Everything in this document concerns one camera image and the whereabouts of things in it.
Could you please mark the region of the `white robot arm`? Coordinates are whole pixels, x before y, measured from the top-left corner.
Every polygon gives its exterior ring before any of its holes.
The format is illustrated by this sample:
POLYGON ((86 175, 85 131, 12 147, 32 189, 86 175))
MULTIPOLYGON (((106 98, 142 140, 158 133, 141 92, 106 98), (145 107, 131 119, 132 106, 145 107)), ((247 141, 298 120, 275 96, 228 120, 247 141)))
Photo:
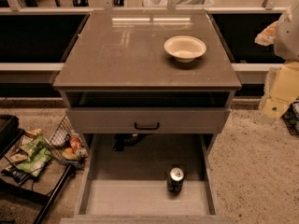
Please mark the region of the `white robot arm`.
POLYGON ((280 68, 269 70, 259 104, 263 115, 279 119, 299 97, 299 0, 293 0, 254 42, 261 46, 273 45, 274 53, 285 61, 280 68))

